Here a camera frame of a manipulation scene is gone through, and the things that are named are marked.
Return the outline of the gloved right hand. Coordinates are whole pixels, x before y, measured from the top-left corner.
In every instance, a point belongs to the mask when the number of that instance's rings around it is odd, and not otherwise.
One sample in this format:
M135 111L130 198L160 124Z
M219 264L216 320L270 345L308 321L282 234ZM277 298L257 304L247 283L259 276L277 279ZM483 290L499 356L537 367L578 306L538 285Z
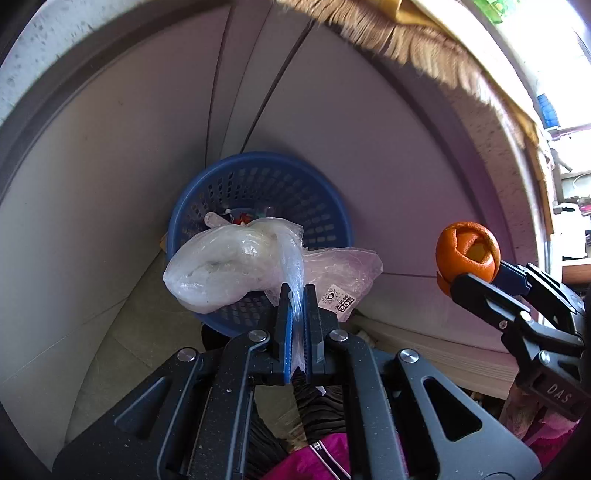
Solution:
M536 396L512 384L499 422L524 442L547 466L567 444L578 425L548 409Z

